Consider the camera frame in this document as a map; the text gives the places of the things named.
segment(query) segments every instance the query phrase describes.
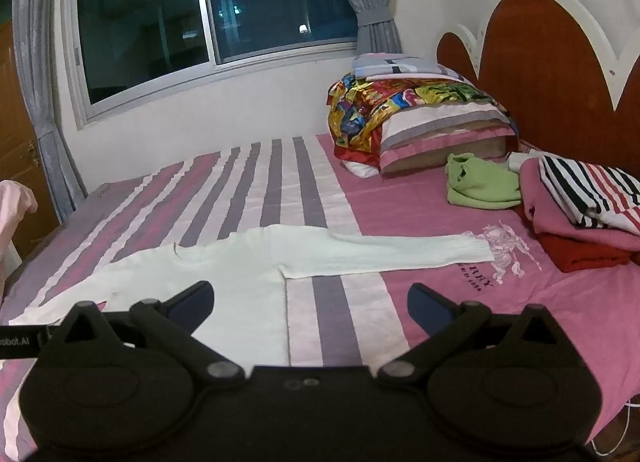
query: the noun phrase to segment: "white sweater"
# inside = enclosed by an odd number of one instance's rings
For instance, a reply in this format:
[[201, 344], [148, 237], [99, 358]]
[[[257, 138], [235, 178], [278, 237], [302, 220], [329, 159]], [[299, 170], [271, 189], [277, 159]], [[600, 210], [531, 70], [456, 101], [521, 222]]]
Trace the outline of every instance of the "white sweater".
[[463, 235], [371, 237], [272, 225], [232, 233], [207, 246], [139, 251], [10, 323], [53, 323], [81, 300], [106, 301], [105, 311], [128, 311], [141, 299], [164, 301], [207, 280], [215, 306], [193, 336], [250, 370], [258, 364], [287, 364], [285, 279], [493, 260], [485, 240]]

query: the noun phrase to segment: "window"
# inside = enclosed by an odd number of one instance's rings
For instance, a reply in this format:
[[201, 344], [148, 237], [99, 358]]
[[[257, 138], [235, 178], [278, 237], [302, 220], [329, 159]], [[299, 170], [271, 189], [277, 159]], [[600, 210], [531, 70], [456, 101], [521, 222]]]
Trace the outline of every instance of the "window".
[[347, 0], [68, 0], [87, 120], [212, 74], [353, 49]]

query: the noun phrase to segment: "striped shirt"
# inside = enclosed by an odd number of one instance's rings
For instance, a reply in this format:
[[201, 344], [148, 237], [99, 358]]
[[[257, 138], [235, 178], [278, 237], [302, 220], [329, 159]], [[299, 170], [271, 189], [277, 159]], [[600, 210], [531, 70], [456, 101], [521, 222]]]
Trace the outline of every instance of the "striped shirt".
[[640, 235], [640, 181], [621, 169], [542, 157], [540, 178], [578, 227], [612, 227]]

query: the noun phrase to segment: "light blue towel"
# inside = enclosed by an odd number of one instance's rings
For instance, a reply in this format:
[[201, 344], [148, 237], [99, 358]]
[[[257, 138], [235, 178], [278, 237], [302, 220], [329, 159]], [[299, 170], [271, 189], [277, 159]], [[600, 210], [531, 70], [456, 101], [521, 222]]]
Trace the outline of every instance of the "light blue towel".
[[407, 54], [361, 54], [353, 60], [353, 68], [358, 79], [378, 74], [443, 74], [454, 80], [464, 80], [444, 65]]

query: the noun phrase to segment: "door handle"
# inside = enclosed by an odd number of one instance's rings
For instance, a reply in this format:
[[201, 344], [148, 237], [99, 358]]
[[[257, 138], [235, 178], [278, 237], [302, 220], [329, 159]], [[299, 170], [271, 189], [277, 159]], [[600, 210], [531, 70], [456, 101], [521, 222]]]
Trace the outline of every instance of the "door handle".
[[29, 141], [27, 152], [23, 153], [20, 156], [20, 159], [27, 159], [27, 158], [31, 159], [31, 162], [33, 162], [34, 166], [36, 167], [40, 166], [40, 155], [38, 154], [38, 147], [36, 146], [36, 143], [33, 142], [33, 140]]

